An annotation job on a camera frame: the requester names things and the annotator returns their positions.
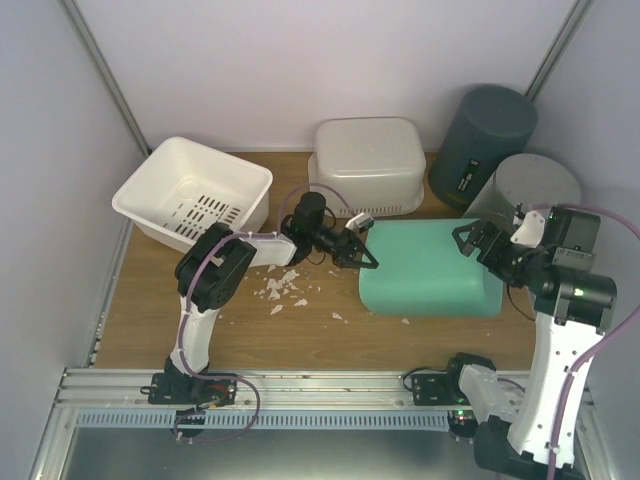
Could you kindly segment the green plastic bin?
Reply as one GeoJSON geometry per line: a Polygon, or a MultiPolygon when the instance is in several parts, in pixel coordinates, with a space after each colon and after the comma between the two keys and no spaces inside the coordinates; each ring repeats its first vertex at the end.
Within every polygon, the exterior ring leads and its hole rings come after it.
{"type": "Polygon", "coordinates": [[[503,283],[459,252],[452,232],[469,219],[379,220],[366,247],[379,262],[359,274],[362,304],[379,315],[495,317],[503,283]]]}

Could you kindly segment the silver wire mesh bin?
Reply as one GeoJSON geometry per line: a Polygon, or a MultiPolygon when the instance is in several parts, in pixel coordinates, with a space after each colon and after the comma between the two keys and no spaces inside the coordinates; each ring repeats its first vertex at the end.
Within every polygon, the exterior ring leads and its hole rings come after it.
{"type": "Polygon", "coordinates": [[[521,153],[500,163],[463,217],[488,219],[512,229],[518,206],[526,213],[536,205],[579,204],[581,197],[577,179],[563,165],[545,156],[521,153]]]}

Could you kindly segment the translucent white wash basin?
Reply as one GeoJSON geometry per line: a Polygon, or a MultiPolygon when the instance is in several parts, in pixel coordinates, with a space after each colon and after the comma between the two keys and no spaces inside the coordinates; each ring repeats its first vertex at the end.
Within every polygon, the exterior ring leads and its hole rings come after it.
{"type": "Polygon", "coordinates": [[[311,189],[338,217],[365,211],[406,215],[424,200],[426,157],[417,128],[404,118],[334,119],[315,134],[311,189]]]}

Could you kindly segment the dark grey round bin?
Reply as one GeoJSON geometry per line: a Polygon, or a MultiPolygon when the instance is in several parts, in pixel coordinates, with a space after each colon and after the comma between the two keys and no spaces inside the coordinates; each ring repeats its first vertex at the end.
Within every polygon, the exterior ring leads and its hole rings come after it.
{"type": "Polygon", "coordinates": [[[466,210],[506,158],[521,153],[538,125],[534,104],[499,85],[480,85],[462,98],[429,170],[428,184],[444,204],[466,210]]]}

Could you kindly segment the white rectangular tub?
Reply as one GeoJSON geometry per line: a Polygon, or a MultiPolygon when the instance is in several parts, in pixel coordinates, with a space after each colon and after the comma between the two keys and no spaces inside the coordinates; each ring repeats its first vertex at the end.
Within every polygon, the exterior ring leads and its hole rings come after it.
{"type": "Polygon", "coordinates": [[[216,222],[259,231],[269,214],[272,182],[265,167],[172,137],[120,187],[112,207],[148,237],[185,253],[216,222]]]}

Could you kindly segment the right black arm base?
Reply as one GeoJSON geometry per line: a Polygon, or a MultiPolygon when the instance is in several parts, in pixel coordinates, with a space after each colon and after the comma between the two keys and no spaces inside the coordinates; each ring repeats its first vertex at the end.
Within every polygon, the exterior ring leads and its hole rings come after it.
{"type": "Polygon", "coordinates": [[[456,378],[443,370],[413,369],[402,374],[400,382],[412,394],[415,406],[469,406],[456,378]]]}

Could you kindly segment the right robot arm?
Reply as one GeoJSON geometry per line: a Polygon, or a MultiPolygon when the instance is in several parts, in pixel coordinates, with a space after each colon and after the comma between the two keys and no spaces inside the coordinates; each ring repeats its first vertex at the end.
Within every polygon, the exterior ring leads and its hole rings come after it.
{"type": "Polygon", "coordinates": [[[536,344],[520,407],[510,406],[494,368],[459,357],[444,396],[469,402],[478,428],[478,467],[516,479],[580,479],[574,466],[575,429],[590,354],[605,338],[617,298],[613,279],[593,273],[597,215],[552,207],[530,211],[515,232],[487,219],[453,229],[466,257],[508,287],[534,297],[536,344]]]}

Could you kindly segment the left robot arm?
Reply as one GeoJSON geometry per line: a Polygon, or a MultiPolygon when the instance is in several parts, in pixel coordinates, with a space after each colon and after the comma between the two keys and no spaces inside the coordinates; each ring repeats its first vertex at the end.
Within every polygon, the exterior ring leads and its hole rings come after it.
{"type": "Polygon", "coordinates": [[[295,266],[314,250],[343,269],[375,269],[378,261],[360,235],[374,225],[369,213],[356,213],[340,231],[324,223],[329,211],[318,192],[303,194],[291,214],[281,217],[273,233],[232,230],[212,224],[175,269],[181,320],[164,372],[174,376],[171,391],[185,404],[203,398],[209,344],[220,310],[234,296],[245,273],[263,265],[295,266]]]}

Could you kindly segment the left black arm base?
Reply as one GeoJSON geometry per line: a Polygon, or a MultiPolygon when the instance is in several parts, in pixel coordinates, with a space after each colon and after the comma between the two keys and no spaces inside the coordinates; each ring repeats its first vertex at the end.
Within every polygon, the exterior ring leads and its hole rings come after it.
{"type": "Polygon", "coordinates": [[[238,376],[215,375],[215,379],[198,379],[179,371],[161,372],[151,383],[140,388],[152,405],[191,405],[223,407],[235,403],[238,376]]]}

